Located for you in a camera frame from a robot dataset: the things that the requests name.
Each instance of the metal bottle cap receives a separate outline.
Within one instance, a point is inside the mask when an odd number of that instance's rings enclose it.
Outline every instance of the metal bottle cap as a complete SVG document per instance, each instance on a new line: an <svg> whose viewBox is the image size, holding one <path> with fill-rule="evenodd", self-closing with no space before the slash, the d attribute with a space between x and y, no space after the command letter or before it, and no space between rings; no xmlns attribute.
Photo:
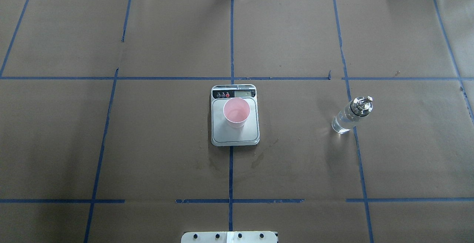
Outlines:
<svg viewBox="0 0 474 243"><path fill-rule="evenodd" d="M374 109L372 101L374 100L371 96L357 97L351 103L351 110L359 117L367 116Z"/></svg>

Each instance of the white mounting plate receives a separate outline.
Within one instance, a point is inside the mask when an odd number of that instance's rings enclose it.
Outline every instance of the white mounting plate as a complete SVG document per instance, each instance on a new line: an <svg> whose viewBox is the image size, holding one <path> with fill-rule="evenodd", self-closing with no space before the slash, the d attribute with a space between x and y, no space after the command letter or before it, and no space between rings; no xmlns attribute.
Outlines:
<svg viewBox="0 0 474 243"><path fill-rule="evenodd" d="M181 243L278 243L277 233L271 231L186 232Z"/></svg>

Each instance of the blue painter's tape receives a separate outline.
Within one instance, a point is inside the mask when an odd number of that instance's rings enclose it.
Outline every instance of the blue painter's tape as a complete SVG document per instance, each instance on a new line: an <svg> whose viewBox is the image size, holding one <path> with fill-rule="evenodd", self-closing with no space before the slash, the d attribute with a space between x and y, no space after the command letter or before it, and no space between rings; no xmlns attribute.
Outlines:
<svg viewBox="0 0 474 243"><path fill-rule="evenodd" d="M119 75L119 69L117 68L115 70L114 83L112 84L112 92L110 93L109 108L107 110L107 117L105 119L105 127L104 127L104 133L102 135L102 144L100 146L99 161L97 163L97 171L96 171L96 174L95 174L95 181L94 181L94 189L93 189L93 192L92 192L92 199L96 198L97 187L99 185L100 168L102 167L102 159L104 157L104 150L105 150L105 139L107 137L107 131L109 129L110 111L112 110L112 103L114 101L115 87L117 86L117 77L118 77L118 75ZM93 213L94 213L94 203L91 203L90 204L90 209L89 209L89 217L87 219L86 233L85 233L85 236L84 236L84 243L87 243L87 241L89 240L90 224L92 223Z"/></svg>
<svg viewBox="0 0 474 243"><path fill-rule="evenodd" d="M114 83L112 84L112 92L110 93L109 108L107 110L107 117L105 119L105 127L104 127L104 133L102 135L102 145L100 146L99 162L97 163L97 171L95 174L92 199L95 199L96 194L97 194L97 187L99 185L100 168L102 167L102 158L104 156L104 150L105 150L105 139L107 137L107 131L109 129L110 111L112 110L112 103L114 101L115 87L117 85L118 74L119 74L119 69L117 68L117 70L115 70Z"/></svg>
<svg viewBox="0 0 474 243"><path fill-rule="evenodd" d="M233 230L234 203L234 147L229 147L229 231Z"/></svg>
<svg viewBox="0 0 474 243"><path fill-rule="evenodd" d="M230 80L230 77L122 76L119 80Z"/></svg>
<svg viewBox="0 0 474 243"><path fill-rule="evenodd" d="M440 10L438 9L438 3L436 2L436 0L433 0L433 3L435 5L436 15L438 17L438 21L440 22L441 30L443 31L443 36L444 36L445 41L446 41L446 45L447 45L447 49L449 51L449 55L451 56L451 60L453 62L454 69L456 71L456 75L457 75L457 78L459 80L459 84L460 84L461 88L464 90L464 101L466 102L467 111L469 111L471 121L474 124L474 113L473 113L473 110L472 110L472 106L471 106L471 103L469 102L469 98L467 97L467 94L465 93L466 89L464 88L464 84L461 80L461 74L459 73L459 68L457 67L456 59L454 59L454 55L453 55L451 45L449 44L449 40L447 39L446 30L445 30L444 25L443 25L443 20L441 19Z"/></svg>
<svg viewBox="0 0 474 243"><path fill-rule="evenodd" d="M132 0L128 0L127 13L125 14L125 21L124 21L124 23L123 23L122 42L125 41L125 32L127 31L128 14L130 13L130 5L131 5L131 3L132 3Z"/></svg>
<svg viewBox="0 0 474 243"><path fill-rule="evenodd" d="M20 18L18 19L17 27L15 27L15 31L13 32L13 36L11 37L10 45L8 46L7 53L5 54L5 58L3 59L3 64L0 69L0 76L3 74L3 70L5 70L5 66L7 65L8 57L10 56L11 48L13 47L13 43L15 42L15 38L17 37L18 29L20 28L21 20L25 15L25 11L27 10L29 0L25 1L25 5L23 5L23 10L20 14Z"/></svg>
<svg viewBox="0 0 474 243"><path fill-rule="evenodd" d="M359 174L360 174L360 182L362 184L362 195L364 196L365 218L367 221L367 227L369 229L370 242L374 243L374 234L372 232L372 221L370 219L369 201L367 200L367 190L365 188L364 168L362 166L362 157L360 155L360 146L359 146L359 137L357 135L357 127L354 127L354 136L355 136L355 143L357 145L357 157L359 158Z"/></svg>
<svg viewBox="0 0 474 243"><path fill-rule="evenodd" d="M344 66L344 76L346 80L346 88L347 88L347 97L349 100L351 100L351 91L349 88L349 76L347 75L347 65L346 65L346 58L344 57L344 52L342 51L342 35L341 35L341 26L339 25L339 14L337 13L337 3L336 0L332 0L333 5L334 5L334 15L336 17L336 27L337 27L337 35L339 38L339 48L341 51L341 59L342 59L342 65Z"/></svg>
<svg viewBox="0 0 474 243"><path fill-rule="evenodd" d="M84 236L84 243L89 241L89 231L90 231L90 224L92 223L92 215L94 212L94 203L91 203L89 206L89 217L87 218L87 225L86 225L86 233Z"/></svg>
<svg viewBox="0 0 474 243"><path fill-rule="evenodd" d="M367 199L370 203L384 202L463 202L474 201L474 197L405 197L389 199ZM363 203L364 199L346 199L348 203Z"/></svg>
<svg viewBox="0 0 474 243"><path fill-rule="evenodd" d="M125 203L125 199L0 199L0 203Z"/></svg>
<svg viewBox="0 0 474 243"><path fill-rule="evenodd" d="M348 77L349 80L372 81L457 81L456 77Z"/></svg>
<svg viewBox="0 0 474 243"><path fill-rule="evenodd" d="M333 0L333 5L334 5L334 15L336 17L337 34L339 36L339 47L341 49L341 59L342 59L342 64L344 66L344 76L345 76L345 81L346 81L347 98L349 99L349 101L351 101L352 97L351 97L351 91L350 91L350 86L349 86L349 76L347 74L346 58L344 57L344 52L342 51L342 35L341 35L341 27L339 24L339 14L337 13L336 0ZM374 234L372 232L372 221L370 219L370 211L369 211L369 202L367 201L367 192L365 190L364 168L362 166L362 158L361 158L360 147L359 147L359 137L357 136L356 128L354 128L354 136L355 136L355 142L357 144L357 157L359 158L359 175L360 175L360 181L362 184L362 194L364 196L365 218L367 221L367 228L369 231L369 240L370 240L370 243L374 243Z"/></svg>
<svg viewBox="0 0 474 243"><path fill-rule="evenodd" d="M301 203L304 199L234 199L234 203Z"/></svg>
<svg viewBox="0 0 474 243"><path fill-rule="evenodd" d="M301 203L304 199L232 199L232 203ZM230 199L177 199L176 203L230 203Z"/></svg>
<svg viewBox="0 0 474 243"><path fill-rule="evenodd" d="M176 203L229 203L229 199L177 199Z"/></svg>
<svg viewBox="0 0 474 243"><path fill-rule="evenodd" d="M2 76L2 80L113 80L113 77L101 76Z"/></svg>
<svg viewBox="0 0 474 243"><path fill-rule="evenodd" d="M329 80L328 77L235 77L236 80Z"/></svg>
<svg viewBox="0 0 474 243"><path fill-rule="evenodd" d="M230 0L230 77L230 84L234 84L234 0Z"/></svg>

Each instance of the tabletop grid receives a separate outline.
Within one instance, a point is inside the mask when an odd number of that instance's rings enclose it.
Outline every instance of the tabletop grid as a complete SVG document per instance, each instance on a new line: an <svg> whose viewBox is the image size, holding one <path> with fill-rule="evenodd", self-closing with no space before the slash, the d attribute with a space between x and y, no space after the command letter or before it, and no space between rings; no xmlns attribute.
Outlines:
<svg viewBox="0 0 474 243"><path fill-rule="evenodd" d="M11 49L14 47L14 41L15 37L17 36L18 30L21 28L21 22L23 19L23 16L25 14L25 11L27 9L27 5L29 3L29 0L25 1L22 13L19 17L17 26L15 28L15 31L13 33L10 45L8 47L7 53L5 55L5 59L3 60L2 67L0 69L0 80L113 80L113 85L111 88L111 93L110 93L110 102L109 102L109 107L106 115L106 121L105 121L105 127L104 127L104 132L103 132L103 138L102 138L102 144L100 148L100 155L99 155L99 161L97 165L97 172L96 172L96 177L94 181L94 186L93 186L93 194L91 196L91 199L0 199L0 203L73 203L73 204L90 204L90 210L89 210L89 217L87 221L87 228L86 228L86 233L84 237L84 242L88 242L89 238L89 233L90 233L90 225L93 221L93 212L94 212L94 205L95 204L123 204L125 203L125 199L96 199L96 194L97 194L97 189L99 187L99 179L100 179L100 169L102 166L102 158L104 154L104 149L105 149L105 140L107 136L107 131L108 131L108 125L109 125L109 120L110 120L110 113L112 111L112 103L114 100L114 94L115 94L115 87L117 85L118 81L121 80L150 80L150 81L160 81L160 80L225 80L225 81L230 81L230 84L234 84L235 80L255 80L255 81L281 81L281 80L295 80L295 81L330 81L331 76L330 72L328 76L321 76L321 77L235 77L234 76L234 2L235 0L230 0L230 77L150 77L150 76L144 76L144 77L127 77L127 76L119 76L119 69L115 71L114 76L104 76L104 77L88 77L88 76L80 76L80 77L75 77L75 76L65 76L65 77L53 77L53 76L2 76L3 71L5 70L5 67L7 66L7 60L10 55ZM123 34L122 34L122 42L125 42L126 39L126 30L127 30L127 20L129 16L130 10L130 5L131 5L132 0L128 0L128 5L127 5L127 11L125 13L125 21L124 21L124 28L123 28ZM348 100L352 99L351 96L351 91L350 91L350 85L349 81L355 81L355 80L360 80L360 81L459 81L459 84L463 90L464 93L464 100L465 104L467 106L467 109L469 111L469 115L471 118L471 121L474 124L474 116L472 112L472 106L471 103L469 102L469 99L467 97L466 91L464 89L463 81L472 81L474 80L474 77L461 77L459 74L459 69L457 67L457 63L455 60L455 57L452 53L451 46L449 44L449 40L447 38L447 34L443 25L442 18L440 16L440 12L438 10L437 6L437 1L433 0L436 14L437 14L437 19L439 20L440 27L443 32L443 36L446 42L447 49L449 51L450 57L452 59L455 71L457 73L457 77L350 77L347 73L347 63L346 59L344 56L344 51L343 51L343 37L341 34L341 29L340 29L340 23L339 23L339 16L337 12L337 0L333 0L333 6L334 6L334 13L335 13L335 22L337 26L337 33L338 33L338 40L339 40L339 47L340 47L340 54L341 54L341 60L342 60L342 66L344 70L344 77L341 78L342 81L345 82L346 88L347 88L347 98ZM347 203L364 203L364 208L365 208L365 215L366 215L366 222L367 222L367 229L369 233L369 241L371 243L374 242L374 236L373 236L373 231L372 231L372 222L371 222L371 217L370 217L370 207L369 204L371 203L404 203L404 202L473 202L474 197L417 197L417 198L390 198L390 199L378 199L378 198L369 198L367 196L366 192L366 186L365 186L365 180L364 180L364 168L363 168L363 160L362 160L362 154L359 146L359 139L358 139L358 134L357 134L357 128L354 128L354 136L355 136L355 141L357 144L357 157L359 160L359 177L361 181L361 189L363 193L363 197L361 199L359 198L347 198L346 202ZM303 203L305 199L289 199L289 198L270 198L270 199L234 199L234 194L233 194L233 175L234 175L234 169L233 169L233 163L234 163L234 147L229 148L229 178L228 178L228 199L176 199L175 203L176 204L228 204L228 228L229 231L233 230L233 204L235 203L244 203L244 204L258 204L258 203L266 203L266 204L272 204L272 203Z"/></svg>

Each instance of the clear plastic bottle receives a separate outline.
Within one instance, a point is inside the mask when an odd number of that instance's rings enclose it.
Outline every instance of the clear plastic bottle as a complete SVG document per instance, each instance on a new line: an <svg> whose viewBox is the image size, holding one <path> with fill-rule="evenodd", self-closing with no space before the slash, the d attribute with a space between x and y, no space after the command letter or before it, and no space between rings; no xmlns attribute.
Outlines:
<svg viewBox="0 0 474 243"><path fill-rule="evenodd" d="M367 118L367 115L372 112L374 105L372 105L371 96L357 97L344 107L338 115L332 120L332 128L339 134L349 132L357 123Z"/></svg>

